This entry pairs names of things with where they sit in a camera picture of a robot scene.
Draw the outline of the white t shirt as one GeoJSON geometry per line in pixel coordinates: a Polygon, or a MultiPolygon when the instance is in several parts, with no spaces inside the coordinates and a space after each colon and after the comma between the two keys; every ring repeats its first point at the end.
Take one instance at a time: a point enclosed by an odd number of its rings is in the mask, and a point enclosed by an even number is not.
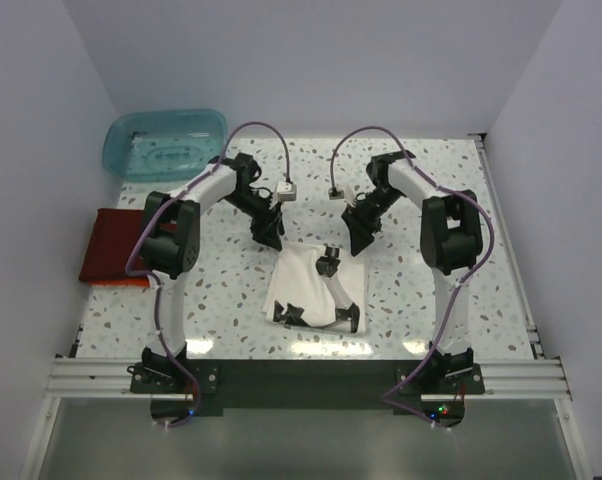
{"type": "Polygon", "coordinates": [[[279,325],[363,335],[367,264],[348,250],[285,242],[262,312],[279,325]]]}

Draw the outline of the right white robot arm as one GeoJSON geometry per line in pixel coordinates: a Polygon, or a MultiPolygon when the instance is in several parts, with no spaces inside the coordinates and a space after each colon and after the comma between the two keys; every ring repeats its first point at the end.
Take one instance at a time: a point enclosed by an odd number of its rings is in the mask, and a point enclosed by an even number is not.
{"type": "Polygon", "coordinates": [[[471,190],[438,190],[400,152],[372,157],[366,173],[374,189],[342,214],[350,251],[360,254],[381,230],[381,217],[399,199],[421,209],[420,252],[435,286],[435,331],[423,365],[401,381],[450,392],[474,366],[469,334],[469,279],[483,250],[480,210],[471,190]]]}

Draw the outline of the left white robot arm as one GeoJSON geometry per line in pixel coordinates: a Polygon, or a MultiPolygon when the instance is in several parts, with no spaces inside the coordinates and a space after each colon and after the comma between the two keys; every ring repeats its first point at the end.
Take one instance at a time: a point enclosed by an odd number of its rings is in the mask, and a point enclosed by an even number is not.
{"type": "Polygon", "coordinates": [[[263,197],[252,187],[260,175],[261,168],[250,155],[215,157],[190,183],[170,193],[154,191],[146,198],[143,230],[133,253],[142,259],[155,291],[154,338],[144,348],[141,362],[166,392],[181,390],[188,380],[183,309],[189,274],[200,254],[201,216],[226,201],[250,218],[256,243],[282,249],[281,204],[272,193],[263,197]]]}

